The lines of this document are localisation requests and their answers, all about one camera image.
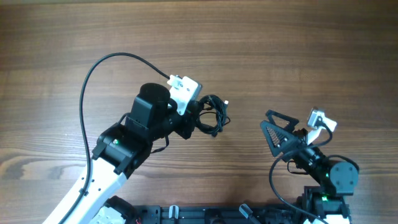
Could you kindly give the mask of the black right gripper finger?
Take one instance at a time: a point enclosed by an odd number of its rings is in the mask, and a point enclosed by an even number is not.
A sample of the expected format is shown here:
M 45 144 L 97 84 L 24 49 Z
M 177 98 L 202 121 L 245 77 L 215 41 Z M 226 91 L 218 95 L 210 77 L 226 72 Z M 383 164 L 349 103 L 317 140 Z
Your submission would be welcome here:
M 290 117 L 290 116 L 287 116 L 285 114 L 278 113 L 278 112 L 273 111 L 273 110 L 268 110 L 266 112 L 266 117 L 268 118 L 268 122 L 270 122 L 271 124 L 276 125 L 276 126 L 277 126 L 277 124 L 276 124 L 276 122 L 274 120 L 274 117 L 280 118 L 280 119 L 286 121 L 287 124 L 283 127 L 283 129 L 285 131 L 289 132 L 289 133 L 294 132 L 295 131 L 295 126 L 299 123 L 298 119 Z
M 277 157 L 280 153 L 287 153 L 295 138 L 293 133 L 289 133 L 280 126 L 273 125 L 266 120 L 260 123 L 260 127 L 273 157 Z

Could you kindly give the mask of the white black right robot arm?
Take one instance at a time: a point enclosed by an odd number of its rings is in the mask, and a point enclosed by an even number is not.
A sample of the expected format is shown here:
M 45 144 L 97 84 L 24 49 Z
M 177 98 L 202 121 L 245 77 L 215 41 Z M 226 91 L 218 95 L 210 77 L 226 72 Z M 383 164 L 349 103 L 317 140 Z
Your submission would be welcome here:
M 260 123 L 261 130 L 275 157 L 269 183 L 281 201 L 266 212 L 265 221 L 275 223 L 351 223 L 346 196 L 352 196 L 359 180 L 359 165 L 341 155 L 326 156 L 321 148 L 333 139 L 336 121 L 325 112 L 312 108 L 307 128 L 296 129 L 298 119 L 269 110 Z M 295 175 L 309 175 L 316 186 L 306 186 L 295 203 L 284 199 L 276 190 L 273 173 L 283 161 L 295 164 Z

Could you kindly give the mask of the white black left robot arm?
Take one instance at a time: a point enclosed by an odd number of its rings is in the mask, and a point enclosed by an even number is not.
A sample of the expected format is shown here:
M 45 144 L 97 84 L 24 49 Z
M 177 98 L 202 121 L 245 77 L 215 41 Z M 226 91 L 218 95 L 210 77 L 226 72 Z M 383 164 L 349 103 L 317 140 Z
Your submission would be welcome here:
M 97 222 L 106 202 L 154 152 L 153 143 L 175 132 L 190 138 L 202 85 L 183 77 L 141 86 L 130 112 L 97 139 L 84 173 L 45 219 L 46 223 Z

